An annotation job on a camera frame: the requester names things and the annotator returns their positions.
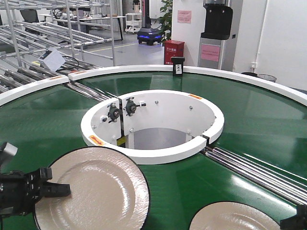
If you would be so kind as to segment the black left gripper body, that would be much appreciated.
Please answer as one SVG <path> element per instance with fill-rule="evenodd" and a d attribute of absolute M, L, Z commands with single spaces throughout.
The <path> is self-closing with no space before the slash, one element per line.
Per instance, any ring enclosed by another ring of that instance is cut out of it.
<path fill-rule="evenodd" d="M 27 215 L 43 197 L 43 184 L 52 179 L 52 169 L 39 168 L 33 172 L 13 171 L 0 175 L 0 214 Z"/>

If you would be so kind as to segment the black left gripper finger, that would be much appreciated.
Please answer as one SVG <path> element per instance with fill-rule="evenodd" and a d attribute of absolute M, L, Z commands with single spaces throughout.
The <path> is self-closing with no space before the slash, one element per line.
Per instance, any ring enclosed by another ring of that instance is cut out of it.
<path fill-rule="evenodd" d="M 71 188 L 69 184 L 58 184 L 46 182 L 43 184 L 43 196 L 44 197 L 66 197 L 71 194 Z"/>

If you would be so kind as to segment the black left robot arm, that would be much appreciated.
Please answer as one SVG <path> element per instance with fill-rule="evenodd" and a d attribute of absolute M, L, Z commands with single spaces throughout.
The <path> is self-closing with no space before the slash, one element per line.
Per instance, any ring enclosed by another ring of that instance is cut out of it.
<path fill-rule="evenodd" d="M 52 183 L 51 168 L 24 173 L 13 171 L 0 175 L 0 216 L 25 216 L 43 197 L 67 197 L 69 184 Z"/>

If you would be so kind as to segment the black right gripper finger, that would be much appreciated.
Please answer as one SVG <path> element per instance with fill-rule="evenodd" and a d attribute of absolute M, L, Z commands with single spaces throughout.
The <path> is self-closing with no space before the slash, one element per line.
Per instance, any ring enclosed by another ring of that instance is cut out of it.
<path fill-rule="evenodd" d="M 296 214 L 280 221 L 281 230 L 306 230 L 307 229 L 307 206 L 297 205 Z"/>

